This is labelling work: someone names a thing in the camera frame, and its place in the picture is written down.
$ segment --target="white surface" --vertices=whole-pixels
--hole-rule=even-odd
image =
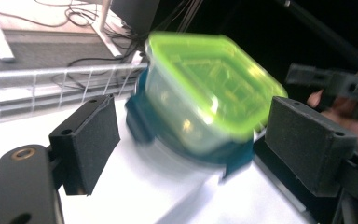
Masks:
[[[116,101],[121,141],[93,194],[66,196],[60,189],[66,223],[305,223],[254,164],[219,186],[218,170],[158,145],[137,147],[124,103]],[[48,146],[49,133],[73,111],[1,123],[0,157],[23,145]]]

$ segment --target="white table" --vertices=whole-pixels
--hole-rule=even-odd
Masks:
[[[15,61],[15,55],[13,55],[3,30],[80,34],[95,33],[101,38],[114,57],[121,57],[122,55],[117,49],[116,45],[104,32],[104,26],[106,24],[108,24],[110,27],[113,27],[116,32],[122,32],[121,28],[117,26],[120,20],[116,17],[116,15],[113,14],[113,12],[110,11],[111,1],[112,0],[102,0],[101,5],[95,6],[94,4],[79,5],[86,3],[83,1],[74,1],[70,3],[63,3],[60,0],[47,2],[41,1],[41,3],[44,4],[52,4],[52,6],[46,6],[29,0],[0,0],[0,13],[22,17],[30,21],[35,21],[50,26],[57,26],[58,24],[61,24],[58,27],[47,27],[44,25],[35,24],[34,22],[28,22],[0,14],[0,59],[3,62]],[[67,4],[73,4],[74,8],[82,8],[88,10],[91,13],[95,13],[98,17],[96,17],[95,21],[92,21],[92,28],[88,26],[76,26],[70,21],[65,22],[67,21],[65,15],[65,10],[68,9],[68,6],[66,6]],[[80,24],[85,24],[86,22],[86,20],[81,19],[81,17],[71,17],[71,20],[80,20]]]
[[[306,223],[252,163],[225,184],[169,150],[138,147],[125,123],[126,100],[117,100],[121,141],[89,197],[59,190],[66,223]],[[0,157],[28,144],[48,146],[49,133],[75,108],[0,123]]]

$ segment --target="wire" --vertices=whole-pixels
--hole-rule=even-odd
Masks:
[[[114,42],[116,44],[116,42],[114,41],[114,39],[119,39],[119,38],[126,38],[132,41],[140,41],[141,39],[138,38],[137,35],[123,35],[123,34],[118,34],[116,32],[111,32],[111,33],[107,33],[106,35],[109,36],[112,40],[112,42]]]
[[[162,27],[162,30],[166,30],[168,28],[168,26],[171,24],[171,22],[173,20],[175,20],[176,18],[173,18],[172,17],[175,17],[175,16],[178,16],[178,14],[176,14],[179,10],[184,10],[187,6],[187,4],[189,2],[193,2],[194,0],[182,0],[177,6],[176,8],[165,18],[164,21],[162,21],[159,25],[157,25],[153,31],[156,31],[158,29],[160,29]]]
[[[67,66],[70,67],[70,66],[75,65],[76,63],[83,62],[83,61],[119,61],[118,63],[123,63],[126,58],[128,58],[135,50],[138,49],[139,45],[140,45],[140,43],[139,43],[138,41],[131,41],[131,42],[130,42],[130,45],[127,47],[127,50],[126,50],[126,52],[124,53],[124,55],[123,55],[122,58],[81,58],[81,59],[77,59],[77,60],[74,60],[74,61],[68,63]],[[120,89],[120,91],[119,91],[119,94],[121,94],[121,93],[123,92],[124,86],[128,83],[130,75],[132,75],[132,74],[134,74],[134,73],[136,73],[136,72],[139,72],[139,71],[132,71],[132,72],[130,72],[130,73],[128,73],[128,74],[126,75],[125,81],[124,81],[123,86],[121,87],[121,89]],[[62,88],[68,87],[68,88],[78,89],[78,90],[85,90],[85,89],[86,89],[86,86],[84,86],[80,81],[76,80],[76,79],[75,79],[73,76],[71,76],[70,74],[68,74],[67,77],[68,77],[69,79],[71,79],[72,81],[74,81],[76,87],[67,86],[67,85],[63,86],[62,84],[59,84],[57,81],[55,81],[55,78],[56,78],[57,76],[52,77],[52,78],[51,78],[51,81],[52,81],[53,83],[55,83],[56,85],[61,86]],[[112,76],[117,77],[117,70],[113,73]]]
[[[28,22],[34,23],[36,25],[46,26],[46,27],[51,27],[51,28],[57,28],[57,27],[64,26],[69,21],[68,18],[66,18],[66,20],[61,22],[61,23],[51,25],[51,24],[45,24],[45,23],[41,23],[41,22],[37,22],[37,21],[31,21],[29,19],[26,19],[26,18],[23,18],[23,17],[20,17],[20,16],[16,16],[16,15],[7,14],[7,13],[4,13],[4,12],[0,12],[0,15],[6,16],[6,17],[16,18],[16,19],[23,20],[23,21],[28,21]]]
[[[58,24],[45,24],[45,23],[41,23],[38,21],[32,21],[30,19],[27,18],[23,18],[21,16],[17,16],[17,15],[12,15],[12,14],[8,14],[8,13],[4,13],[4,12],[0,12],[0,15],[2,16],[6,16],[6,17],[11,17],[11,18],[15,18],[15,19],[19,19],[19,20],[23,20],[23,21],[28,21],[30,23],[36,24],[36,25],[40,25],[40,26],[45,26],[45,27],[50,27],[50,28],[57,28],[57,27],[62,27],[64,26],[66,23],[68,23],[69,21],[79,27],[85,27],[85,26],[90,26],[92,25],[91,21],[95,21],[96,18],[98,17],[97,15],[97,4],[95,5],[95,12],[92,12],[90,10],[84,9],[84,8],[80,8],[80,7],[72,7],[72,6],[85,6],[85,5],[92,5],[91,3],[79,3],[79,4],[73,4],[73,0],[71,0],[70,4],[62,4],[62,5],[55,5],[55,4],[47,4],[47,3],[43,3],[43,2],[39,2],[38,0],[34,0],[36,3],[43,5],[43,6],[49,6],[49,7],[68,7],[65,11],[65,17],[66,20],[58,23]],[[79,16],[80,18],[83,18],[84,20],[86,20],[86,24],[80,24],[77,21],[74,21],[72,19],[73,16]]]
[[[78,4],[73,4],[73,0],[71,0],[71,2],[69,4],[49,4],[49,3],[43,3],[40,2],[38,0],[34,0],[37,4],[43,5],[43,6],[48,6],[48,7],[69,7],[69,6],[85,6],[85,5],[91,5],[92,3],[78,3]]]
[[[123,47],[123,46],[119,45],[117,42],[115,42],[113,40],[112,40],[112,42],[115,44],[115,46],[119,47],[120,49],[130,49],[130,50],[133,50],[133,51],[137,50],[137,49],[131,49],[129,47]]]
[[[113,38],[124,37],[124,38],[128,38],[128,39],[134,39],[137,37],[137,35],[128,33],[128,31],[126,31],[126,34],[120,34],[120,33],[116,32],[115,30],[113,30],[108,24],[106,24],[106,25],[109,27],[109,29],[111,29],[111,30],[105,29],[106,34],[110,35]]]
[[[176,19],[185,11],[185,9],[190,6],[190,3],[193,3],[193,2],[194,2],[194,0],[188,1],[188,2],[186,3],[186,5],[182,8],[182,10],[181,10],[172,20],[170,20],[170,22],[176,20]]]

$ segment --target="screw hole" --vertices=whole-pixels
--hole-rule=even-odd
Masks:
[[[345,133],[335,132],[335,135],[337,135],[337,136],[344,136],[344,135],[345,135]]]
[[[30,220],[31,220],[31,215],[28,213],[24,213],[11,220],[10,224],[26,224]]]
[[[62,135],[68,135],[68,134],[70,134],[71,132],[72,132],[72,130],[67,129],[67,130],[63,130],[63,131],[61,132],[61,134],[62,134]]]
[[[35,154],[34,148],[22,148],[11,155],[11,159],[21,161],[32,157]]]

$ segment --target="gray floor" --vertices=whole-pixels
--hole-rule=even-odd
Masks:
[[[82,58],[113,59],[97,35],[6,32],[6,36],[16,60],[14,63],[0,61],[0,71],[66,67],[70,62]],[[118,40],[117,43],[126,46],[129,41]],[[90,60],[75,65],[112,63],[116,62]]]

